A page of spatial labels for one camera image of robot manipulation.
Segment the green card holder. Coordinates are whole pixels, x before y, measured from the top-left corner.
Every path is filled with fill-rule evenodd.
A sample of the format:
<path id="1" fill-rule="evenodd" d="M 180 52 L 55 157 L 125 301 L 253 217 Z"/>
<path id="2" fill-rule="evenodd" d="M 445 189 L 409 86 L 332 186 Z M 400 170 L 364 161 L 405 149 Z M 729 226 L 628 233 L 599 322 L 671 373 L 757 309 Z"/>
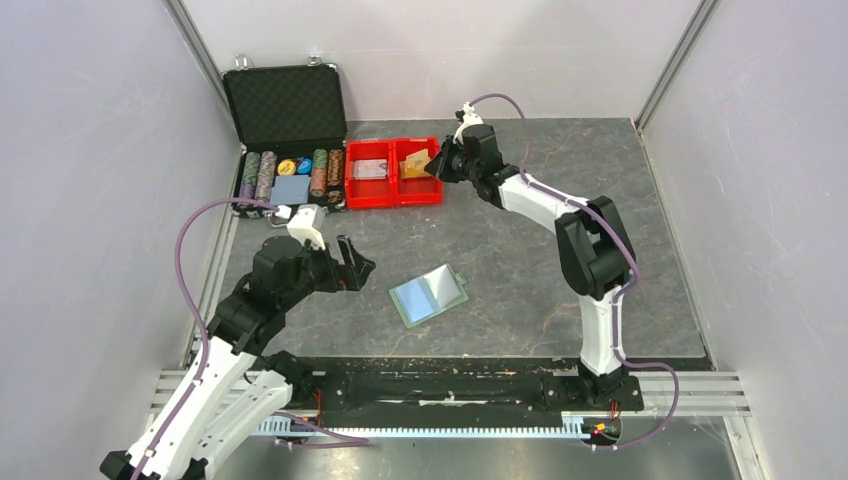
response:
<path id="1" fill-rule="evenodd" d="M 469 300 L 466 280 L 449 264 L 389 290 L 406 328 L 418 326 Z"/>

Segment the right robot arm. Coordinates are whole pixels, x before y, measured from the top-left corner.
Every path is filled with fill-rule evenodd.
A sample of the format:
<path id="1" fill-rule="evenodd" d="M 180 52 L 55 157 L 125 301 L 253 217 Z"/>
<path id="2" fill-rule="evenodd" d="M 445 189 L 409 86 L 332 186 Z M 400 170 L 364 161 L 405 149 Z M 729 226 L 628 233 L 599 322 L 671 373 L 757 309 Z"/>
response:
<path id="1" fill-rule="evenodd" d="M 445 183 L 468 181 L 481 200 L 554 234 L 562 275 L 579 297 L 578 396 L 591 408 L 606 406 L 629 377 L 621 316 L 635 273 L 633 247 L 615 203 L 605 196 L 568 195 L 506 163 L 488 124 L 447 136 L 425 170 Z"/>

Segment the tan brown credit card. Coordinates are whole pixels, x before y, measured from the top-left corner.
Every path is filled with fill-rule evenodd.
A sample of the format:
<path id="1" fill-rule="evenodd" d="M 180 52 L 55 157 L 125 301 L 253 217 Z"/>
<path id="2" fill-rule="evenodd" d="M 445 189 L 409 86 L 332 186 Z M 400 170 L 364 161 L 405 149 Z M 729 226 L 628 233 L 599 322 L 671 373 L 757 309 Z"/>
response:
<path id="1" fill-rule="evenodd" d="M 427 165 L 428 165 L 431 161 L 431 157 L 430 157 L 427 149 L 421 149 L 421 150 L 415 151 L 411 154 L 408 154 L 404 161 L 407 161 L 407 162 L 410 162 L 410 163 L 424 163 L 424 162 L 426 162 Z"/>

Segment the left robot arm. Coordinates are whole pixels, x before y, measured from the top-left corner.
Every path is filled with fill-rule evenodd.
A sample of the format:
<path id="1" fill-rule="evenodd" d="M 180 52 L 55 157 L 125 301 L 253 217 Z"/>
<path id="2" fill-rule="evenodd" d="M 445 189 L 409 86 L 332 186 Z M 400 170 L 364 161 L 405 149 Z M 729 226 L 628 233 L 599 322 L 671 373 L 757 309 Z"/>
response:
<path id="1" fill-rule="evenodd" d="M 277 236 L 218 305 L 198 355 L 148 430 L 99 470 L 108 479 L 211 479 L 238 446 L 286 405 L 314 394 L 312 368 L 294 355 L 263 352 L 287 313 L 313 293 L 358 291 L 374 271 L 345 235 L 341 259 L 309 238 Z"/>

